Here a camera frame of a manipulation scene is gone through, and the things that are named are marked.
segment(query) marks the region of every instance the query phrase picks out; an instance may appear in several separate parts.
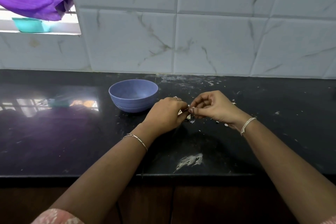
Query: granite countertop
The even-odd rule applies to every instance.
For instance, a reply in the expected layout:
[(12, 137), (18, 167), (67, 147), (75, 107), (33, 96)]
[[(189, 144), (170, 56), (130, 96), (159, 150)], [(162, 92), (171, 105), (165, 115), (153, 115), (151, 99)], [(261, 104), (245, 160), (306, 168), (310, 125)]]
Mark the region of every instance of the granite countertop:
[[(145, 118), (108, 88), (139, 78), (187, 103), (220, 90), (329, 179), (336, 177), (335, 80), (0, 70), (2, 186), (68, 186)], [(247, 142), (211, 119), (159, 137), (132, 182), (269, 183)]]

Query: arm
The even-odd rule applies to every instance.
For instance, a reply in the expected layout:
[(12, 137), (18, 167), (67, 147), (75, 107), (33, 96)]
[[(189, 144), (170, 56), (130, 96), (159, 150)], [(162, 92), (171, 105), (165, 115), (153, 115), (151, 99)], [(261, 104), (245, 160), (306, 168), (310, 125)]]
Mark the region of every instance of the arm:
[[(157, 102), (131, 134), (139, 137), (147, 148), (161, 134), (177, 126), (188, 113), (177, 115), (188, 108), (176, 98)], [(50, 207), (62, 209), (78, 217), (85, 224), (100, 223), (131, 180), (146, 154), (145, 147), (135, 137), (124, 137), (93, 164)]]
[[(220, 91), (199, 95), (191, 107), (195, 117), (225, 122), (239, 132), (251, 118)], [(243, 136), (301, 224), (321, 223), (336, 215), (336, 186), (327, 178), (259, 121), (251, 121)]]

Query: purple bowl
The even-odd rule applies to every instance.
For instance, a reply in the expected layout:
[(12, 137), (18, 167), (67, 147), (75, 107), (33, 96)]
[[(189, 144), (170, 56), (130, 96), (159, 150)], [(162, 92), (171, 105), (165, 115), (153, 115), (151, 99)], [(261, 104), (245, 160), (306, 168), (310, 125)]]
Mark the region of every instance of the purple bowl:
[(157, 101), (158, 86), (151, 81), (132, 79), (113, 84), (108, 92), (113, 103), (125, 112), (142, 112)]

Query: silver bracelet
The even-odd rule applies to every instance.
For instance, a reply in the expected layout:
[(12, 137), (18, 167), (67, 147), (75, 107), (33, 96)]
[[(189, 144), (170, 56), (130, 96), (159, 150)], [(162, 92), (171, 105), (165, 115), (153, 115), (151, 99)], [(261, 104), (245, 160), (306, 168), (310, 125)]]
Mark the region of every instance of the silver bracelet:
[(127, 136), (132, 136), (132, 137), (135, 137), (136, 139), (138, 139), (141, 142), (141, 144), (145, 147), (146, 151), (148, 151), (147, 147), (145, 146), (145, 144), (143, 143), (143, 141), (141, 141), (141, 139), (139, 137), (137, 137), (134, 134), (126, 134), (126, 136), (124, 136), (124, 137), (127, 137)]
[(253, 121), (253, 120), (255, 120), (256, 118), (251, 118), (251, 119), (249, 119), (246, 123), (245, 123), (245, 125), (243, 126), (243, 128), (241, 129), (241, 132), (240, 132), (240, 135), (242, 136), (243, 135), (243, 133), (245, 132), (245, 128), (246, 128), (246, 126), (251, 122), (251, 121)]

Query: hand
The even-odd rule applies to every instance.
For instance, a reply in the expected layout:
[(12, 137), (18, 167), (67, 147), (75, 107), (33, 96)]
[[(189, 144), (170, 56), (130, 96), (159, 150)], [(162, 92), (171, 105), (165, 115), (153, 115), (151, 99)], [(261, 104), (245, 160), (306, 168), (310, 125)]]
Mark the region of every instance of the hand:
[(158, 137), (174, 128), (177, 128), (189, 115), (183, 112), (177, 115), (180, 110), (188, 108), (188, 104), (182, 99), (165, 98), (155, 103), (152, 109), (147, 114), (142, 125), (148, 127)]
[(191, 103), (188, 111), (194, 114), (195, 118), (210, 117), (213, 120), (227, 123), (231, 128), (235, 128), (238, 131), (251, 118), (250, 115), (236, 107), (219, 90), (200, 94)]

